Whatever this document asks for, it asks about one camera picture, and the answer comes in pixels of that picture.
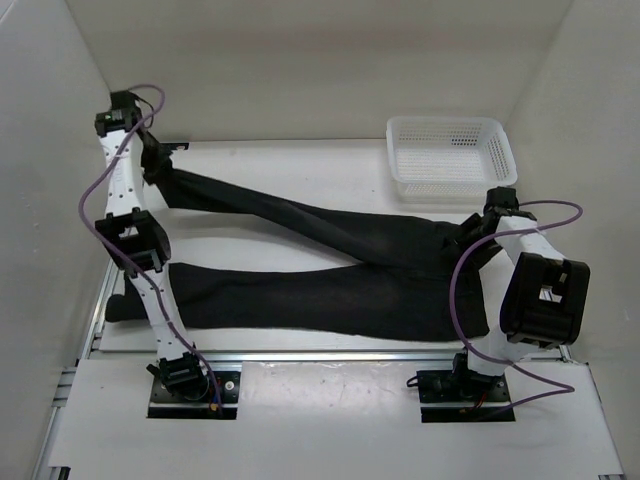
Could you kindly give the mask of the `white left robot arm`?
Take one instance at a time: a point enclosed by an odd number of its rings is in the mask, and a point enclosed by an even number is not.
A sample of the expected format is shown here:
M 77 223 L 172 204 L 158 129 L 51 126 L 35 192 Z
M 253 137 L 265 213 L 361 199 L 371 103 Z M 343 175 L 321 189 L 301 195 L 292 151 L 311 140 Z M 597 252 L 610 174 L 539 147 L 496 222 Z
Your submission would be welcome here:
M 94 126 L 111 170 L 104 218 L 94 224 L 110 255 L 141 300 L 156 339 L 157 361 L 147 370 L 171 394 L 199 401 L 210 377 L 186 329 L 171 289 L 168 235 L 144 198 L 144 186 L 171 168 L 171 150 L 145 126 L 142 99 L 132 91 L 110 95 L 110 109 Z

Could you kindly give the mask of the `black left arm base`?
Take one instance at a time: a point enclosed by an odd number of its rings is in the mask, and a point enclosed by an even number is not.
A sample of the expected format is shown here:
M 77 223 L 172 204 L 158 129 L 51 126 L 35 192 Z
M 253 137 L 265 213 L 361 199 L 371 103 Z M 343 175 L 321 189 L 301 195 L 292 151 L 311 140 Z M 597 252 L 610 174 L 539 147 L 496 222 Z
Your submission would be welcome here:
M 157 378 L 153 380 L 147 407 L 150 419 L 235 420 L 241 391 L 240 370 L 215 371 L 222 408 L 216 404 L 215 389 L 205 378 L 185 393 L 168 389 Z

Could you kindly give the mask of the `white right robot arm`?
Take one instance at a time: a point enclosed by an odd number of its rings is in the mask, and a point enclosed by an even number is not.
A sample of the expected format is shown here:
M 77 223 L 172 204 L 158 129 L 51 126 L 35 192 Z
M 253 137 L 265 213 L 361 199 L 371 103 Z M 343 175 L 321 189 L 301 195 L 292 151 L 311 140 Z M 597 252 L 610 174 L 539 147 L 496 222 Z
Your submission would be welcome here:
M 486 382 L 503 375 L 529 354 L 573 344 L 579 335 L 590 281 L 590 268 L 571 260 L 549 242 L 545 232 L 567 226 L 583 215 L 570 201 L 538 200 L 536 205 L 567 206 L 575 214 L 541 225 L 525 211 L 516 190 L 490 189 L 481 216 L 463 224 L 453 243 L 462 249 L 449 286 L 449 309 L 454 330 L 465 351 L 454 361 L 449 387 L 460 399 L 477 396 Z M 514 270 L 499 311 L 498 325 L 477 341 L 464 334 L 456 304 L 458 279 L 473 260 L 488 260 L 505 252 Z

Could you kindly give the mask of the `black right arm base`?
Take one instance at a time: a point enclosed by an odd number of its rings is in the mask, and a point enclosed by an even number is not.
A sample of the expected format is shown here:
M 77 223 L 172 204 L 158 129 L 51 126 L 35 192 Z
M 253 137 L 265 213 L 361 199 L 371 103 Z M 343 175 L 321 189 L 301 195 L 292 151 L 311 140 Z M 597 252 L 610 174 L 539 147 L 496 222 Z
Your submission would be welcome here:
M 516 420 L 505 375 L 470 370 L 466 353 L 456 354 L 448 370 L 418 370 L 406 381 L 406 387 L 418 391 L 423 424 Z

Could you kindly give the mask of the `black trousers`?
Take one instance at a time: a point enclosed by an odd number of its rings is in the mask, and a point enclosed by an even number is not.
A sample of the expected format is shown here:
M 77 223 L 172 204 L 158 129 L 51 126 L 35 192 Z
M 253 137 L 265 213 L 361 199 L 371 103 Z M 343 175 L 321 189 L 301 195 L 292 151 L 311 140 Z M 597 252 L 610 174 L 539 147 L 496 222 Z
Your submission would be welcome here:
M 151 185 L 172 209 L 258 217 L 353 259 L 306 272 L 169 267 L 184 325 L 192 329 L 304 329 L 386 340 L 456 340 L 449 286 L 459 258 L 442 252 L 456 224 L 413 216 L 330 210 L 171 168 Z M 464 334 L 487 334 L 480 266 L 466 266 L 456 304 Z

